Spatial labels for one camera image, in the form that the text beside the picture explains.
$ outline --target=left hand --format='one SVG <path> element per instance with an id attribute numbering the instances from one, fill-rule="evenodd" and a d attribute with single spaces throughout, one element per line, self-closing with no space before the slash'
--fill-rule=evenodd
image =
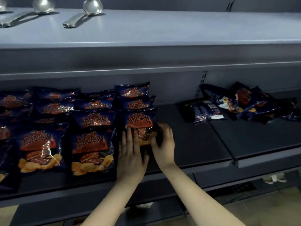
<path id="1" fill-rule="evenodd" d="M 123 131 L 122 141 L 119 142 L 116 183 L 136 188 L 144 177 L 148 160 L 149 155 L 145 153 L 142 161 L 137 130 L 134 131 L 134 139 L 130 128 L 127 129 L 127 135 Z"/>

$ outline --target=metal spoon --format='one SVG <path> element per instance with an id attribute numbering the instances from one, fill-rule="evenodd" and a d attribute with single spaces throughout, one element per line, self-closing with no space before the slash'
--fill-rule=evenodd
<path id="1" fill-rule="evenodd" d="M 8 7 L 6 7 L 6 1 L 0 0 L 0 13 L 8 11 Z"/>
<path id="2" fill-rule="evenodd" d="M 100 14 L 103 10 L 103 5 L 100 0 L 85 0 L 82 8 L 85 11 L 84 13 L 79 13 L 71 17 L 69 20 L 66 20 L 63 25 L 65 27 L 73 28 L 81 18 Z"/>
<path id="3" fill-rule="evenodd" d="M 23 12 L 23 13 L 19 13 L 17 15 L 8 17 L 8 18 L 4 19 L 2 22 L 0 22 L 0 25 L 4 26 L 4 27 L 9 27 L 9 26 L 11 26 L 11 23 L 15 20 L 22 19 L 22 18 L 31 16 L 31 15 L 49 14 L 55 10 L 55 4 L 50 0 L 34 0 L 32 2 L 32 7 L 33 7 L 34 11 Z"/>

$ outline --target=left arm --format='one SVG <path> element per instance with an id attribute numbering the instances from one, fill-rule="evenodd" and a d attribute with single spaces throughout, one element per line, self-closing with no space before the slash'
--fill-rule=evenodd
<path id="1" fill-rule="evenodd" d="M 148 165 L 149 156 L 145 154 L 142 161 L 139 137 L 135 130 L 134 140 L 131 129 L 122 133 L 119 143 L 117 180 L 114 187 L 83 222 L 82 226 L 115 225 L 143 176 Z"/>

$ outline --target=right arm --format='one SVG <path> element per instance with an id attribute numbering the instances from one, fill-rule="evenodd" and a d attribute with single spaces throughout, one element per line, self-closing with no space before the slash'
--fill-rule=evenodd
<path id="1" fill-rule="evenodd" d="M 163 129 L 163 142 L 158 146 L 156 138 L 151 138 L 154 157 L 196 224 L 198 226 L 244 226 L 175 164 L 172 129 L 167 124 L 158 123 L 158 125 Z"/>

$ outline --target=tile floor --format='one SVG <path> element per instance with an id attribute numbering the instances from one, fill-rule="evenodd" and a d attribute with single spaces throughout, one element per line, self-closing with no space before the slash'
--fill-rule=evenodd
<path id="1" fill-rule="evenodd" d="M 246 226 L 300 226 L 301 192 L 293 187 L 245 201 L 225 205 Z M 9 226 L 17 206 L 0 209 L 0 225 Z M 63 223 L 48 226 L 62 226 Z M 190 215 L 152 224 L 154 226 L 196 226 Z"/>

